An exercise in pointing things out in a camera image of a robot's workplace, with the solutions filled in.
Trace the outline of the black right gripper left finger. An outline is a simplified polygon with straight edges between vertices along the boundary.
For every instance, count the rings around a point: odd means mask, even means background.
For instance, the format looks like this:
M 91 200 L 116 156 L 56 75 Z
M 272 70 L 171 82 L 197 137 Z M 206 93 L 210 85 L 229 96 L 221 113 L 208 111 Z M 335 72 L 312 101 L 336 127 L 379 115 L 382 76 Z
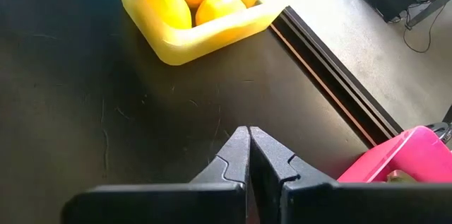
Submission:
M 239 126 L 188 183 L 101 185 L 75 195 L 61 224 L 245 224 L 249 130 Z

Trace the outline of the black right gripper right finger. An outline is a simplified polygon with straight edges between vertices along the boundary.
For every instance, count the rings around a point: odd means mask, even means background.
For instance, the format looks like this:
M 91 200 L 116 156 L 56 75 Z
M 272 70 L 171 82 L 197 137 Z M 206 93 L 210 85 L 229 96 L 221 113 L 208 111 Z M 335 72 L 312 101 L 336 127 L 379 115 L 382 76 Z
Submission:
M 262 224 L 452 224 L 452 184 L 339 183 L 251 127 Z

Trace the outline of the green toy pepper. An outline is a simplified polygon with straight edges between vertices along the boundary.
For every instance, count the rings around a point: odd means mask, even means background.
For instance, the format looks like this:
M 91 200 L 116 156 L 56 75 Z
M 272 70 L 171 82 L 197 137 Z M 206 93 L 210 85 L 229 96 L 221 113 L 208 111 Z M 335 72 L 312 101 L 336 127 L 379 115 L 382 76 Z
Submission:
M 417 180 L 403 170 L 393 170 L 386 176 L 387 182 L 417 183 Z

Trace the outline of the yellow toy lemon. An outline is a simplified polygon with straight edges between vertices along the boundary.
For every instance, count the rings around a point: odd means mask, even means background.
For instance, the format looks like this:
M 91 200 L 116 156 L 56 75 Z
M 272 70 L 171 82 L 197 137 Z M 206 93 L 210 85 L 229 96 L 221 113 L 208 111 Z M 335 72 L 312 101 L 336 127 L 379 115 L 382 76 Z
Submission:
M 191 11 L 185 0 L 146 0 L 156 14 L 176 29 L 192 28 Z
M 246 9 L 242 0 L 203 0 L 195 15 L 196 26 Z

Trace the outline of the yellow plastic basket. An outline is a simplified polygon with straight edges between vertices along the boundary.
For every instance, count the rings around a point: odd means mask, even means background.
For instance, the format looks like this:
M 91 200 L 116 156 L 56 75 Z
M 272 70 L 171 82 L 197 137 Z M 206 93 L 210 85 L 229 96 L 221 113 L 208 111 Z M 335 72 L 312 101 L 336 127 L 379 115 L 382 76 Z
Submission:
M 179 30 L 160 19 L 145 0 L 121 2 L 158 58 L 171 66 L 186 64 L 265 30 L 287 6 L 285 0 L 265 0 L 232 15 Z

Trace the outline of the pink plastic basket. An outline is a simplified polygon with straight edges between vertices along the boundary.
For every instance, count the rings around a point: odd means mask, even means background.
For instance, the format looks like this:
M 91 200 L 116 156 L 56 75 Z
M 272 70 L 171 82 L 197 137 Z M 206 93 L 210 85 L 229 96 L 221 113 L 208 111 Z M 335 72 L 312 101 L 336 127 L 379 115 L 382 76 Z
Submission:
M 402 170 L 418 182 L 452 182 L 452 151 L 429 128 L 416 126 L 360 156 L 339 182 L 384 182 Z

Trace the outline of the black aluminium table frame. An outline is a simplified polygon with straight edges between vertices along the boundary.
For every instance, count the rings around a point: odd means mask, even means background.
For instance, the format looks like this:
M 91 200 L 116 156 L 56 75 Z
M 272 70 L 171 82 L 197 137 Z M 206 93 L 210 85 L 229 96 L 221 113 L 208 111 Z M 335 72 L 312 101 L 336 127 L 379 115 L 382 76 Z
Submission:
M 270 26 L 298 67 L 367 147 L 403 132 L 292 7 L 285 7 Z

